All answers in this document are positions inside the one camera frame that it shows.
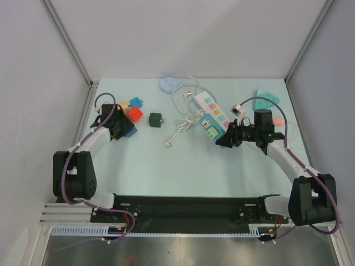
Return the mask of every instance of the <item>robotic arm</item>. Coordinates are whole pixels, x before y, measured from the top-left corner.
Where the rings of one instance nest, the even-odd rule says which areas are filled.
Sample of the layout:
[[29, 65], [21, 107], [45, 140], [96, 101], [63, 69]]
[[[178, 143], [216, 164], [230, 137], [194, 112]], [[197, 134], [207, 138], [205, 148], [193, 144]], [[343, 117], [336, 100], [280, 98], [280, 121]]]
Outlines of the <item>robotic arm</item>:
[[[74, 151], [69, 165], [65, 171], [65, 194], [70, 201], [87, 201], [88, 203], [102, 207], [112, 208], [114, 195], [97, 188], [93, 158], [111, 140], [118, 140], [129, 132], [134, 124], [125, 116], [122, 108], [115, 104], [114, 111], [112, 104], [103, 104], [101, 115], [91, 125], [92, 136], [82, 139], [79, 144], [67, 151], [58, 151], [53, 156], [53, 193], [62, 197], [62, 173], [68, 156]], [[109, 119], [100, 127], [99, 121]]]
[[275, 132], [271, 110], [255, 111], [255, 124], [248, 126], [244, 125], [245, 110], [240, 105], [234, 106], [232, 113], [238, 119], [229, 124], [226, 134], [216, 140], [216, 144], [232, 148], [239, 147], [243, 141], [255, 142], [265, 155], [280, 166], [293, 184], [289, 198], [263, 196], [265, 211], [290, 217], [297, 226], [338, 220], [334, 178], [319, 173], [298, 159], [294, 151], [287, 147], [285, 136]]

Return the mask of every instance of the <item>light blue table surface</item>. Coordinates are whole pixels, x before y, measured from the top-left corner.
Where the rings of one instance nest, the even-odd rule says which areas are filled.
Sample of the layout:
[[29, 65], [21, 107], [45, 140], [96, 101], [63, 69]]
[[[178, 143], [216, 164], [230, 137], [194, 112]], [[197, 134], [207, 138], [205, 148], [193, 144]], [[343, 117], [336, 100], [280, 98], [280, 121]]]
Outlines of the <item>light blue table surface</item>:
[[[186, 115], [179, 113], [171, 100], [171, 94], [159, 88], [161, 79], [101, 79], [96, 96], [112, 93], [116, 100], [129, 101], [138, 96], [143, 99], [144, 116], [135, 123], [138, 132], [131, 138], [113, 140], [94, 159], [98, 186], [120, 195], [147, 196], [199, 196], [199, 197], [258, 197], [279, 193], [289, 196], [291, 183], [278, 165], [261, 150], [243, 143], [239, 148], [221, 149], [210, 140], [201, 125], [179, 133], [172, 148], [165, 141], [176, 132], [176, 121]], [[280, 98], [280, 107], [287, 119], [296, 123], [290, 98], [282, 79], [198, 79], [216, 97], [217, 103], [230, 120], [233, 105], [252, 97], [258, 88]], [[187, 85], [195, 85], [188, 80]], [[184, 107], [183, 93], [196, 87], [181, 88], [176, 99]], [[99, 105], [112, 102], [103, 96]], [[197, 110], [194, 103], [191, 109]], [[253, 122], [252, 102], [245, 105], [247, 116]], [[148, 124], [151, 112], [162, 113], [166, 123], [161, 128]], [[281, 117], [272, 108], [274, 117]], [[92, 107], [85, 133], [96, 118]], [[305, 147], [297, 127], [290, 125], [289, 139], [294, 150], [307, 161]], [[285, 127], [276, 127], [284, 132]]]

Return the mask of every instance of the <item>white power cord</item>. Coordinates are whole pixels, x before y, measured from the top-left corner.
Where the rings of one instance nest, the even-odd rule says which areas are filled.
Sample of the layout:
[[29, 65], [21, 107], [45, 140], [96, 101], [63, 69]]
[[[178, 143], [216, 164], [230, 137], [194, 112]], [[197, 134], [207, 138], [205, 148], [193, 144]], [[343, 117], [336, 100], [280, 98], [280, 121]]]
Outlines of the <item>white power cord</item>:
[[177, 86], [177, 87], [171, 92], [171, 98], [172, 98], [172, 100], [173, 100], [173, 102], [174, 102], [176, 108], [178, 109], [178, 111], [179, 111], [180, 113], [182, 113], [182, 114], [184, 114], [184, 115], [186, 115], [186, 114], [190, 111], [190, 109], [189, 109], [189, 104], [187, 103], [187, 98], [188, 98], [189, 96], [191, 96], [191, 92], [189, 91], [188, 93], [184, 93], [184, 100], [185, 100], [185, 104], [186, 104], [186, 112], [184, 112], [184, 111], [182, 111], [182, 110], [180, 109], [179, 105], [177, 104], [177, 102], [176, 102], [176, 100], [175, 100], [175, 98], [174, 98], [174, 92], [176, 92], [178, 89], [180, 89], [180, 88], [185, 84], [185, 82], [186, 82], [187, 79], [193, 79], [194, 81], [196, 81], [196, 83], [197, 83], [196, 94], [199, 94], [199, 93], [200, 93], [200, 84], [199, 84], [199, 82], [197, 81], [197, 79], [195, 79], [195, 78], [193, 78], [193, 77], [191, 77], [191, 76], [187, 76], [187, 77], [184, 79], [184, 81], [183, 81], [179, 86]]
[[177, 134], [179, 132], [186, 131], [191, 125], [193, 125], [195, 123], [195, 121], [198, 118], [202, 117], [204, 114], [205, 114], [205, 112], [203, 110], [199, 110], [196, 113], [194, 113], [192, 116], [187, 117], [186, 119], [183, 119], [180, 123], [178, 123], [177, 132], [165, 142], [165, 146], [166, 147], [172, 147], [173, 146], [173, 140], [177, 136]]

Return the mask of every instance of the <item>teal triangular object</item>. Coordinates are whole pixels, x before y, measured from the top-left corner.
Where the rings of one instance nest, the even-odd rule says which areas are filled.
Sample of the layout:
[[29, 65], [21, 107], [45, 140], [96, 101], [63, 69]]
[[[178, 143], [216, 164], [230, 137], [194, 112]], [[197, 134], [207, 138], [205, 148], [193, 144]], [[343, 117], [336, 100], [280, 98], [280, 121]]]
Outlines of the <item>teal triangular object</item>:
[[[268, 98], [277, 104], [280, 102], [280, 99], [278, 97], [276, 97], [275, 95], [273, 95], [271, 93], [268, 93], [266, 90], [263, 90], [263, 89], [257, 89], [255, 96]], [[259, 109], [266, 109], [266, 108], [270, 108], [273, 106], [274, 105], [267, 100], [255, 99], [254, 103], [253, 103], [253, 110], [255, 111], [255, 110], [259, 110]]]

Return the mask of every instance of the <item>white power strip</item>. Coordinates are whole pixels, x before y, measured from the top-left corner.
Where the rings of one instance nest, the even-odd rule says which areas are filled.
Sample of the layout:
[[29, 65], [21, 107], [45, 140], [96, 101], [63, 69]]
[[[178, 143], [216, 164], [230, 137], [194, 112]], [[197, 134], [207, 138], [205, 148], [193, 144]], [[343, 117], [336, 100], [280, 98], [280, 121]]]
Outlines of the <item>white power strip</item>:
[[207, 91], [197, 94], [194, 97], [194, 100], [206, 114], [210, 114], [216, 120], [216, 122], [225, 131], [227, 131], [230, 120], [219, 108], [217, 103], [213, 100], [213, 97], [211, 97], [211, 95], [209, 95]]

